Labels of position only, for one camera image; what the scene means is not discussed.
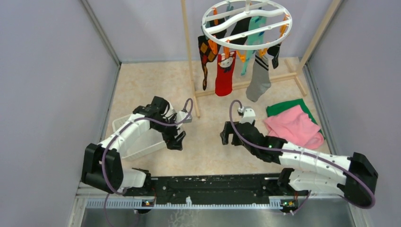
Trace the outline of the white perforated plastic basket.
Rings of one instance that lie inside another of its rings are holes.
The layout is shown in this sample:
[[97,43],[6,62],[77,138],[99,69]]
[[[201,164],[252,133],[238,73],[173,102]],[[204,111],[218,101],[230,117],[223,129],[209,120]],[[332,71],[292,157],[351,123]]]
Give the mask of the white perforated plastic basket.
[[144,128],[135,123],[135,114],[118,118],[112,122],[113,134],[105,141],[109,150],[116,150],[120,158],[133,161],[166,147],[161,133],[156,130],[143,131]]

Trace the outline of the grey sock with black stripes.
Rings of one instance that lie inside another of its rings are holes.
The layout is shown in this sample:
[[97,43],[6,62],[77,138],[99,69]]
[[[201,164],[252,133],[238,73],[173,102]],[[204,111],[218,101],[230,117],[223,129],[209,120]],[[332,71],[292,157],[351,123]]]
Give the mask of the grey sock with black stripes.
[[245,92],[246,97],[252,102],[257,102],[271,87],[268,61],[266,56],[261,56],[258,52],[255,54],[252,79]]

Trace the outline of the black white striped sock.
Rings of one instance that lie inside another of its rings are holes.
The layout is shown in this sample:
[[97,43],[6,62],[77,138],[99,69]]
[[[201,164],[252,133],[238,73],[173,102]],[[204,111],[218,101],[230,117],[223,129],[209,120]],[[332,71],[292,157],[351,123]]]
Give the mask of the black white striped sock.
[[271,62],[272,62],[273,69],[276,69],[279,66],[280,47],[281,47],[281,43],[278,43],[277,45],[271,46],[267,50],[267,54],[272,56]]

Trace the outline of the white round sock hanger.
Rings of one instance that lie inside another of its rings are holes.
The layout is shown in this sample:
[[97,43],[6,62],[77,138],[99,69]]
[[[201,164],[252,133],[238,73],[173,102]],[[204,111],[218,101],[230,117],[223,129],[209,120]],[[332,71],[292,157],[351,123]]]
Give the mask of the white round sock hanger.
[[207,9],[201,19],[210,42],[246,51],[282,43],[292,25],[289,10],[271,0],[223,0]]

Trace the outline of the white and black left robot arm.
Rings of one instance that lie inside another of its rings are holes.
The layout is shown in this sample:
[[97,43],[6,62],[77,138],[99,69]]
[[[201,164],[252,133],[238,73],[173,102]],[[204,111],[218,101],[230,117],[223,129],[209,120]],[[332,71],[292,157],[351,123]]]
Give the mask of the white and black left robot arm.
[[87,145],[84,151],[81,181],[109,194],[154,196],[151,173],[140,168],[124,169],[122,157],[149,130],[162,136],[169,150],[182,150],[186,132],[184,123],[192,120],[193,99],[177,111],[166,99],[155,96],[146,106],[136,107],[128,120],[103,141]]

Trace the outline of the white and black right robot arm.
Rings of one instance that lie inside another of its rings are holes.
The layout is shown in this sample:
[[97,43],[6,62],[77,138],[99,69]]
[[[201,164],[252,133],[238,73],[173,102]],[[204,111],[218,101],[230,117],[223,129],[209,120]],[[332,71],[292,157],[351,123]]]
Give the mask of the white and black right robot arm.
[[336,194],[362,209],[375,205],[378,173],[361,153],[338,156],[295,145],[285,139],[263,135],[251,123],[225,122],[222,144],[244,146],[258,159],[284,166],[277,182],[278,191],[315,191]]

